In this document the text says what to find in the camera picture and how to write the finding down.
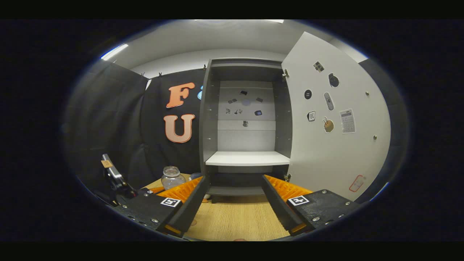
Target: white cabinet door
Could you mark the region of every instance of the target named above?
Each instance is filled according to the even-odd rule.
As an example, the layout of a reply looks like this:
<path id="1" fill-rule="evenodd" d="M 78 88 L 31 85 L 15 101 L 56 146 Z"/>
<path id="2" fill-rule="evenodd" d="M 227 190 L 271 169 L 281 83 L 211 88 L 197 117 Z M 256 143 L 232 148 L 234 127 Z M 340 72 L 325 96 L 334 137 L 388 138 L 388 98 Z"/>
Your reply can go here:
<path id="1" fill-rule="evenodd" d="M 316 62 L 323 70 L 315 69 Z M 355 200 L 377 177 L 390 144 L 390 117 L 378 86 L 351 57 L 309 33 L 282 68 L 289 75 L 293 120 L 290 182 Z"/>

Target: black fabric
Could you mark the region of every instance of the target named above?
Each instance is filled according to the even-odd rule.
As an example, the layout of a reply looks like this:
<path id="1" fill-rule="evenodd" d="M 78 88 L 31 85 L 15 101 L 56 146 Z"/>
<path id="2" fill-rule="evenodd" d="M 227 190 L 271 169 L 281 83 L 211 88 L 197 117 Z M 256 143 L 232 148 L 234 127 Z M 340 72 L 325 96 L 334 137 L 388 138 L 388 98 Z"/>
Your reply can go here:
<path id="1" fill-rule="evenodd" d="M 200 172 L 199 122 L 200 99 L 205 71 L 203 69 L 176 72 L 153 78 L 148 87 L 142 105 L 141 129 L 146 144 L 147 162 L 156 178 L 161 178 L 165 166 L 176 166 L 182 173 Z M 172 86 L 194 83 L 195 88 L 189 91 L 187 98 L 181 98 L 184 104 L 174 108 L 166 108 L 169 103 Z M 181 116 L 194 114 L 192 121 L 192 137 L 185 143 L 174 143 L 165 134 L 166 115 L 176 115 L 175 131 L 177 135 L 184 133 Z"/>
<path id="2" fill-rule="evenodd" d="M 132 178 L 129 169 L 150 177 L 143 156 L 140 110 L 148 79 L 118 65 L 100 60 L 80 79 L 64 114 L 64 150 L 69 167 L 91 191 L 109 193 L 101 156 L 107 153 L 123 177 L 135 188 L 153 178 Z"/>
<path id="3" fill-rule="evenodd" d="M 371 59 L 359 63 L 379 87 L 390 114 L 390 147 L 387 157 L 369 188 L 355 202 L 362 203 L 372 199 L 384 185 L 391 181 L 400 171 L 408 156 L 411 135 L 411 120 L 400 89 L 388 74 Z"/>

